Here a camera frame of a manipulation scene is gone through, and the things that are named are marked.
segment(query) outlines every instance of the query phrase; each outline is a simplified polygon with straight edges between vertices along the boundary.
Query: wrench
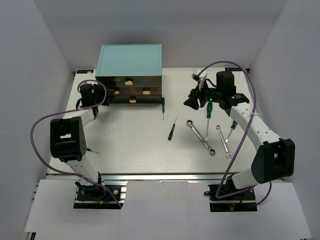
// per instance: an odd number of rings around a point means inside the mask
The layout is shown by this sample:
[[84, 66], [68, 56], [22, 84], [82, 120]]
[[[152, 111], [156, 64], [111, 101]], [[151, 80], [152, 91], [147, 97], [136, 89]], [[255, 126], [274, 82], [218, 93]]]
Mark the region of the wrench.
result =
[[221, 141], [222, 141], [222, 143], [223, 143], [224, 149], [225, 149], [225, 151], [226, 151], [226, 158], [228, 159], [229, 156], [232, 158], [232, 153], [229, 151], [229, 148], [228, 148], [228, 145], [227, 145], [227, 143], [226, 143], [225, 137], [224, 137], [224, 135], [222, 134], [220, 125], [217, 125], [215, 128], [218, 130], [218, 133], [219, 133], [219, 135], [220, 135], [220, 138], [221, 138]]
[[204, 139], [204, 137], [200, 134], [200, 132], [197, 130], [197, 128], [194, 125], [194, 122], [192, 120], [187, 120], [186, 121], [186, 125], [191, 128], [194, 133], [198, 136], [198, 138], [201, 140], [201, 142], [203, 143], [203, 145], [205, 145], [205, 147], [208, 149], [209, 154], [211, 156], [214, 156], [216, 154], [216, 151], [209, 146], [209, 144], [207, 143], [207, 141]]

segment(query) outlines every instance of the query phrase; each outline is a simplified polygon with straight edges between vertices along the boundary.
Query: wall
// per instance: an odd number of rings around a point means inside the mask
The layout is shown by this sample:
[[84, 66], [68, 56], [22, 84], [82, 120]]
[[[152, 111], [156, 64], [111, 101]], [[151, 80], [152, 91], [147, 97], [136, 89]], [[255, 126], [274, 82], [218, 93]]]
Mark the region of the wall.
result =
[[[0, 238], [19, 240], [46, 173], [32, 150], [30, 128], [64, 108], [61, 96], [71, 90], [72, 72], [32, 0], [2, 0], [0, 23]], [[35, 131], [47, 160], [48, 123]]]
[[259, 111], [296, 146], [294, 188], [320, 239], [320, 2], [288, 0], [251, 69]]
[[34, 0], [71, 69], [103, 44], [163, 44], [164, 67], [250, 67], [286, 0]]

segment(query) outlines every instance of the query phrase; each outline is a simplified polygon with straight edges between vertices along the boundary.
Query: screwdriver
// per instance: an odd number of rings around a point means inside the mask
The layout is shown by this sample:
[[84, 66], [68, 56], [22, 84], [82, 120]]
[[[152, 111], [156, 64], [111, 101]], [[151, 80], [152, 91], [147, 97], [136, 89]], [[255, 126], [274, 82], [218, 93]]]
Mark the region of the screwdriver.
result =
[[86, 149], [87, 151], [89, 151], [89, 152], [93, 152], [93, 153], [96, 153], [96, 154], [100, 154], [100, 152], [93, 151], [91, 148], [86, 147], [85, 149]]
[[172, 135], [174, 134], [175, 126], [176, 126], [177, 117], [175, 117], [174, 124], [172, 125], [171, 131], [169, 133], [168, 140], [171, 141]]
[[231, 131], [229, 132], [229, 135], [228, 135], [228, 137], [227, 137], [226, 140], [225, 140], [226, 143], [228, 142], [229, 137], [230, 137], [232, 131], [236, 128], [237, 124], [238, 124], [238, 123], [237, 123], [235, 120], [233, 120], [232, 125], [231, 125]]
[[162, 102], [162, 114], [163, 114], [163, 121], [165, 120], [165, 98], [161, 99]]
[[205, 135], [205, 141], [208, 141], [208, 130], [209, 130], [209, 119], [211, 118], [211, 112], [212, 112], [212, 102], [209, 101], [206, 105], [206, 118], [208, 119], [208, 123], [206, 124], [206, 135]]

